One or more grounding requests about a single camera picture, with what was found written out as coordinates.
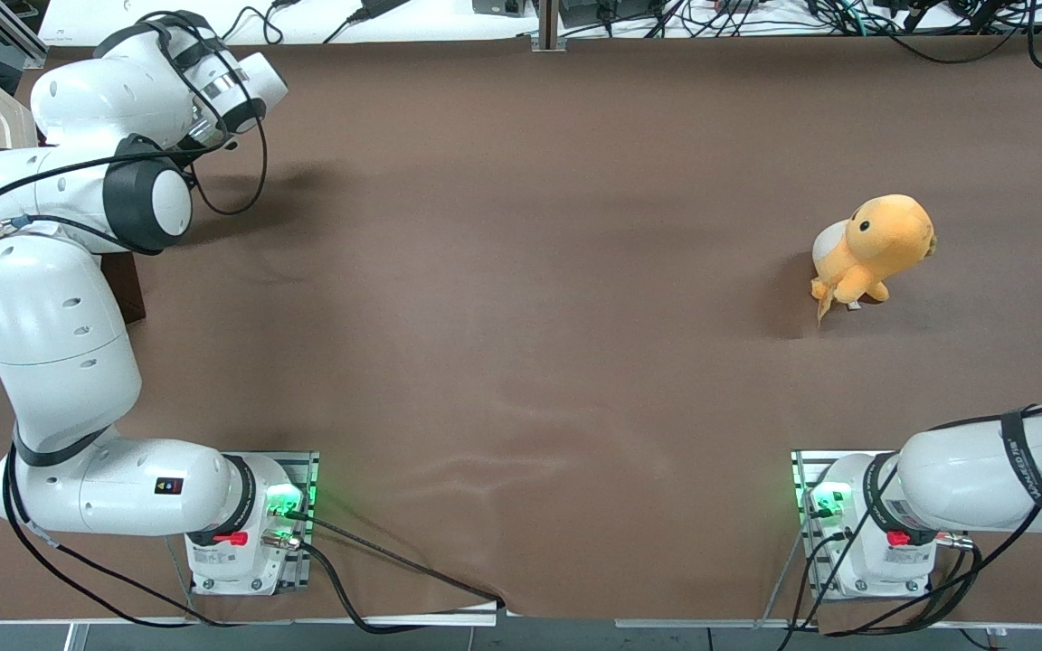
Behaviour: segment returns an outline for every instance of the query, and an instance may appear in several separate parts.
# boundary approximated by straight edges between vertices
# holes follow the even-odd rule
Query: white robotic arm
[[[191,223],[181,166],[254,127],[284,82],[264,55],[232,58],[195,14],[141,21],[95,55],[33,87],[54,146],[0,151],[0,378],[17,417],[5,479],[38,527],[185,532],[202,593],[270,594],[284,551],[265,540],[292,531],[280,516],[300,492],[264,455],[120,437],[141,377],[96,254],[177,243]]]
[[[837,597],[909,597],[926,584],[936,540],[959,531],[1042,531],[1042,404],[911,436],[897,454],[850,454],[807,494],[839,566]],[[860,526],[869,510],[869,522]]]

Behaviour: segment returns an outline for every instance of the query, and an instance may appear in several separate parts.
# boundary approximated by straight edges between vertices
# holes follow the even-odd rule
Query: brown table surface
[[[968,66],[835,37],[573,49],[268,50],[292,90],[268,189],[138,260],[120,428],[317,449],[322,515],[518,614],[758,618],[798,526],[791,449],[1042,401],[1042,72],[1020,43]],[[253,185],[245,141],[199,164],[224,206]],[[938,254],[816,329],[812,241],[887,193],[929,209]],[[0,387],[0,455],[10,424]],[[178,594],[162,539],[59,537]],[[476,602],[320,540],[364,614]],[[319,572],[202,608],[340,615]],[[0,520],[0,619],[95,617]],[[954,617],[1042,622],[1042,535]]]

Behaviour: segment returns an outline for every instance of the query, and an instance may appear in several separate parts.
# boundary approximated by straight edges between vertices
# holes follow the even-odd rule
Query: white table
[[[260,11],[269,7],[270,0],[125,0],[124,3],[100,3],[99,0],[51,0],[38,34],[48,45],[53,46],[95,46],[108,33],[128,26],[150,11],[157,9],[188,9],[202,14],[220,32],[231,26],[232,20],[244,5],[251,4]],[[667,1],[667,7],[673,0]],[[694,20],[709,21],[716,15],[709,0],[694,0]],[[273,11],[272,23],[284,32],[286,45],[306,45],[319,43],[327,37],[359,8],[359,0],[300,0],[280,10]],[[872,14],[890,18],[890,11],[866,4]],[[898,11],[894,21],[902,25],[905,11]],[[702,36],[713,36],[721,24],[735,20],[723,31],[728,36],[735,30],[741,14],[719,18]],[[1009,20],[1022,21],[1021,12]],[[943,31],[960,24],[961,18],[947,8],[947,4],[927,11],[919,24],[918,31]],[[1042,8],[1037,11],[1037,22],[1042,24]],[[652,28],[653,20],[625,21],[614,24],[616,37],[641,37]],[[531,3],[526,5],[523,17],[493,17],[472,11],[470,0],[410,0],[408,3],[374,18],[371,21],[352,24],[344,29],[332,43],[366,43],[389,41],[490,41],[497,37],[514,37],[518,33],[538,31],[538,17]],[[601,28],[578,31],[563,28],[562,34],[570,32],[571,37],[604,36]],[[745,36],[758,34],[813,34],[828,33],[830,28],[819,24],[819,20],[807,10],[802,0],[771,0],[750,11],[747,24],[739,33]],[[666,29],[667,37],[689,37],[680,18],[675,17]],[[264,24],[259,18],[245,16],[237,31],[230,34],[231,45],[263,45]]]

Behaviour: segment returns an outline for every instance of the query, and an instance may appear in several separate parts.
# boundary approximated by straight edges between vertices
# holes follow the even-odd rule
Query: plush toy
[[[832,301],[855,304],[863,294],[887,300],[886,277],[934,252],[935,227],[915,199],[887,195],[863,203],[851,219],[832,223],[814,240],[819,276],[811,281],[811,296],[819,300],[819,322]]]

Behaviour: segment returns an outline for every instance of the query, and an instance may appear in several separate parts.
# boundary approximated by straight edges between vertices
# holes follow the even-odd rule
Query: metal connector
[[[270,534],[262,535],[259,544],[264,545],[264,547],[276,547],[278,549],[286,549],[289,552],[295,552],[297,549],[300,549],[303,540],[292,534],[286,534],[286,532],[274,531],[270,532]]]
[[[936,534],[936,545],[943,545],[943,547],[959,549],[960,552],[971,552],[971,549],[975,548],[975,543],[972,543],[971,539],[951,535],[946,531],[939,531],[938,534]]]

